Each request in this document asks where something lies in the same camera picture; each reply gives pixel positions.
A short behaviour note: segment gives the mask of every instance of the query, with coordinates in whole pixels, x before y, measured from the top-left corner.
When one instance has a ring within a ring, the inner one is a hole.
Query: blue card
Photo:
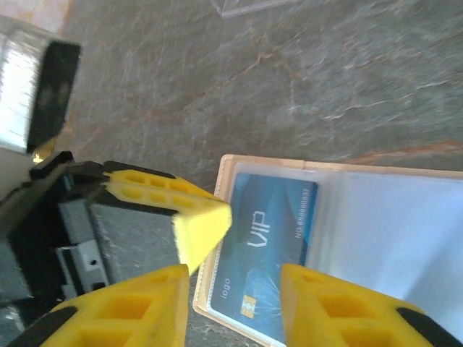
[[[280,272],[305,264],[318,185],[239,173],[211,294],[211,309],[284,343]]]

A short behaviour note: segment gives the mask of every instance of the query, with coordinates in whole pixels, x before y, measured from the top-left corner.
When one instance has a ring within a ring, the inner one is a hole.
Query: clear plastic object
[[[222,17],[233,17],[259,9],[267,9],[299,0],[211,0]]]

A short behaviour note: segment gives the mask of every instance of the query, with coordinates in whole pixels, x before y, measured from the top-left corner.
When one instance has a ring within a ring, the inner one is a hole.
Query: marble surface
[[[210,191],[225,153],[463,169],[459,0],[307,0],[229,19],[208,0],[79,0],[63,33],[84,48],[77,159]],[[187,339],[255,345],[192,310]]]

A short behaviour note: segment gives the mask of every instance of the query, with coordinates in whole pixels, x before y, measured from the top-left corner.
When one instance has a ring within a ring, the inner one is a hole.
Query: card chip
[[[243,302],[241,305],[241,314],[251,319],[254,319],[255,304],[257,302],[258,301],[253,297],[245,295],[243,297]]]

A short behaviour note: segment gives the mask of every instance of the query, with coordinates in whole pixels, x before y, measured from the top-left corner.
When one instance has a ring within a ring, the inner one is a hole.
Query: yellow foam pad
[[[397,312],[416,306],[299,265],[281,271],[287,347],[431,347]]]
[[[230,205],[183,179],[135,170],[107,173],[106,189],[117,199],[178,211],[172,217],[179,262],[190,274],[223,239],[232,224]]]
[[[188,269],[166,267],[66,301],[75,313],[42,347],[183,347]]]

